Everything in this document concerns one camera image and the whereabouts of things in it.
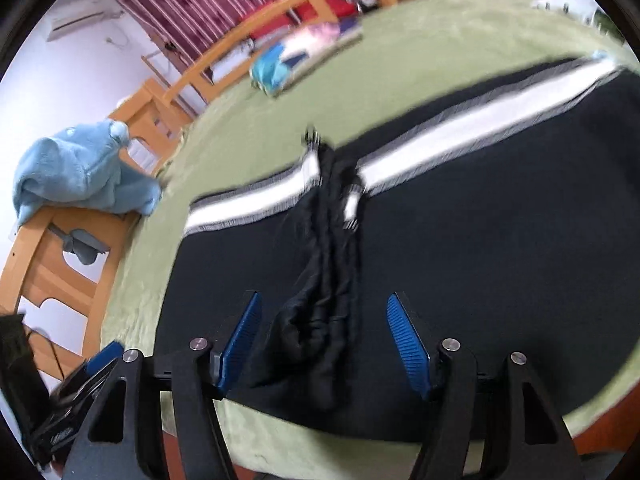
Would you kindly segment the black track pants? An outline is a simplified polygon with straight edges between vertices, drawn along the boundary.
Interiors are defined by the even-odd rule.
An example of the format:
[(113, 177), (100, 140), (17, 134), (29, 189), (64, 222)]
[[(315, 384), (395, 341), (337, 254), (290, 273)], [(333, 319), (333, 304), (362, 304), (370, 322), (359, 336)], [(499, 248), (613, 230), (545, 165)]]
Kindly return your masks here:
[(566, 58), (424, 103), (190, 207), (154, 351), (264, 314), (231, 399), (340, 436), (414, 442), (436, 377), (399, 350), (401, 292), (491, 380), (513, 351), (555, 405), (639, 340), (639, 77)]

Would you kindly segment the light blue plush blanket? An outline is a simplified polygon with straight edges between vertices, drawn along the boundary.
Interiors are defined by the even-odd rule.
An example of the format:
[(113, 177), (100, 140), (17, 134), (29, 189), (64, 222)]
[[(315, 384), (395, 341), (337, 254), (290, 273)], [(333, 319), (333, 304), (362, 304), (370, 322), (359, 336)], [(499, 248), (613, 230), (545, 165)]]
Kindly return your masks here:
[(113, 119), (34, 142), (14, 174), (16, 224), (24, 226), (43, 206), (152, 214), (162, 195), (160, 182), (120, 158), (129, 142), (127, 125)]

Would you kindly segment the green fleece bed blanket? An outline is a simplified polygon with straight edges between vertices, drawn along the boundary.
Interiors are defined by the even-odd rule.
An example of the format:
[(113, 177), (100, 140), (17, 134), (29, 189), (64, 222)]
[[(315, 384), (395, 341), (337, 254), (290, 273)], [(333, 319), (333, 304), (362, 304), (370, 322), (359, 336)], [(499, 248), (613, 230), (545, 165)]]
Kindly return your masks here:
[(184, 129), (162, 197), (130, 243), (103, 340), (144, 352), (195, 332), (208, 307), (163, 299), (189, 204), (302, 154), (308, 125), (338, 148), (420, 105), (550, 61), (604, 52), (620, 73), (544, 128), (435, 169), (382, 240), (417, 232), (416, 290), (439, 325), (460, 330), (485, 374), (514, 340), (576, 438), (639, 381), (639, 65), (612, 39), (529, 0), (410, 0), (373, 13), (361, 39), (276, 98), (234, 84)]

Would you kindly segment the left red chair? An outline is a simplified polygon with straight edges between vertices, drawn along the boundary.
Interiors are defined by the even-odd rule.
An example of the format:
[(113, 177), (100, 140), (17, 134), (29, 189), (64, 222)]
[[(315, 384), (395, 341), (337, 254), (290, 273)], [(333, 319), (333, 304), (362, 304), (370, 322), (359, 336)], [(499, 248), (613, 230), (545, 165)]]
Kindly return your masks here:
[(280, 14), (272, 18), (269, 22), (265, 22), (262, 26), (253, 30), (250, 34), (243, 38), (244, 41), (250, 42), (255, 48), (268, 44), (268, 42), (277, 40), (290, 32), (297, 22), (288, 12)]

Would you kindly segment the white air conditioner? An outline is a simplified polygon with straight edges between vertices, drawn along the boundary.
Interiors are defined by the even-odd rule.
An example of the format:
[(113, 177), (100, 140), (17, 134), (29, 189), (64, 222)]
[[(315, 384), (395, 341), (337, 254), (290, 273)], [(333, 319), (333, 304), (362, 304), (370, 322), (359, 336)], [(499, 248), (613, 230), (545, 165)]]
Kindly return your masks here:
[(58, 40), (79, 29), (107, 20), (117, 20), (121, 16), (122, 11), (111, 8), (60, 9), (46, 18), (44, 39), (47, 42)]

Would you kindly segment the white black dotted pillow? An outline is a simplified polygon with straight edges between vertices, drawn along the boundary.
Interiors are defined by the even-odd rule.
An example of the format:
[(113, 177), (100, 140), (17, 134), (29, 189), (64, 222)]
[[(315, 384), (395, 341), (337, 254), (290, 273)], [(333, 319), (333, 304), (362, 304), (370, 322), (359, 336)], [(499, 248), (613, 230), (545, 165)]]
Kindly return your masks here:
[(603, 13), (596, 0), (534, 0), (532, 7), (566, 15), (588, 26), (593, 25), (596, 17)]

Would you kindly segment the wooden bed frame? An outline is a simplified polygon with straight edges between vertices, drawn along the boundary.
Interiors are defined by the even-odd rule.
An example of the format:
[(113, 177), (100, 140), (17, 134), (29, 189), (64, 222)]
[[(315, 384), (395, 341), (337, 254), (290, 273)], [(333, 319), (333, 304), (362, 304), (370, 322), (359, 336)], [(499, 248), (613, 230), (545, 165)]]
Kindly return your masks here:
[[(381, 6), (393, 6), (398, 1), (378, 0)], [(316, 23), (337, 18), (326, 0), (277, 0), (223, 36), (174, 84), (163, 87), (155, 79), (145, 81), (133, 96), (114, 110), (111, 118), (124, 122), (132, 136), (147, 145), (164, 164), (175, 154), (183, 129), (192, 120), (177, 102), (179, 93), (192, 87), (205, 103), (213, 102), (244, 77), (250, 62), (242, 62), (216, 84), (205, 78), (207, 67), (265, 22), (304, 4), (314, 10), (312, 19)], [(99, 352), (101, 325), (119, 261), (139, 219), (134, 212), (107, 214), (91, 209), (43, 207), (18, 229), (1, 277), (2, 313), (15, 313), (25, 302), (41, 307), (48, 300), (56, 300), (77, 312), (86, 324), (81, 332), (79, 350), (61, 347), (40, 327), (28, 330), (40, 372), (63, 379)], [(97, 281), (80, 274), (63, 257), (64, 237), (74, 229), (85, 230), (106, 245), (106, 256)]]

